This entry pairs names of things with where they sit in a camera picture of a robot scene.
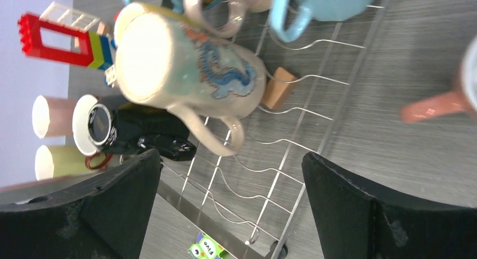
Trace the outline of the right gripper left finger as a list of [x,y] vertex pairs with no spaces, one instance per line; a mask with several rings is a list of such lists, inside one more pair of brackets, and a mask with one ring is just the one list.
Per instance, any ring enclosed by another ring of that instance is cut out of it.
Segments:
[[160,175],[152,149],[101,173],[1,188],[1,257],[139,258]]

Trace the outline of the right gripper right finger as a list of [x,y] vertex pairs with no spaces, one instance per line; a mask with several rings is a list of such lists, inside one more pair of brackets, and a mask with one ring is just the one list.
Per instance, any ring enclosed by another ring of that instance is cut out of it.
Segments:
[[301,167],[325,258],[476,257],[476,209],[400,192],[313,152]]

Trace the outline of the dark red mug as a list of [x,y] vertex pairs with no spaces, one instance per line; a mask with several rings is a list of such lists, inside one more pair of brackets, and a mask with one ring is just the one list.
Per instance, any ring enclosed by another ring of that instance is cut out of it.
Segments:
[[77,101],[72,118],[73,139],[78,150],[85,156],[85,166],[88,169],[105,169],[111,158],[110,154],[104,154],[102,161],[95,158],[101,155],[100,150],[89,139],[88,117],[89,111],[97,103],[96,96],[83,95]]

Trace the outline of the yellow mug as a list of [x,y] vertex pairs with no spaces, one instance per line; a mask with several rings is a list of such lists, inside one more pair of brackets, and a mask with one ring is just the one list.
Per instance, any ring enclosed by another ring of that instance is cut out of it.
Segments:
[[35,154],[35,176],[41,181],[98,172],[106,169],[112,158],[112,154],[102,152],[87,157],[72,145],[42,145]]

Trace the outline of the black mug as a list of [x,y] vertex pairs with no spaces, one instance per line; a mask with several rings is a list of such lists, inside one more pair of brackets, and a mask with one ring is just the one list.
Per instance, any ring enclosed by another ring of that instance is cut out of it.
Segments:
[[88,138],[101,152],[136,155],[150,149],[174,161],[190,161],[197,147],[188,127],[165,109],[135,104],[122,95],[100,98],[89,111]]

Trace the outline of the light pink mug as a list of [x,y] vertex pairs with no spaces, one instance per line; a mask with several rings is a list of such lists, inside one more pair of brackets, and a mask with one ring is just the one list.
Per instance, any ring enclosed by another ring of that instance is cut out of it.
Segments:
[[38,96],[32,107],[32,125],[40,138],[73,134],[73,112],[76,101],[62,97]]

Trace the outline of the salmon pink mug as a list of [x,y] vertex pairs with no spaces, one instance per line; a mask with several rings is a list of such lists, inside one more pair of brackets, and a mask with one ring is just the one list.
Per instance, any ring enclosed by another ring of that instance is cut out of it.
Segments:
[[466,113],[476,118],[476,38],[466,48],[454,76],[453,88],[402,107],[400,119],[413,123],[453,113]]

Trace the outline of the beige cup tier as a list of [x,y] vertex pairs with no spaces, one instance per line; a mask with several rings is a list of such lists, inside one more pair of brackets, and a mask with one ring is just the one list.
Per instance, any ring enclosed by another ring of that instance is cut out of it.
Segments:
[[262,60],[159,6],[134,2],[118,13],[114,86],[131,102],[177,116],[211,152],[239,152],[241,119],[259,105],[267,82]]

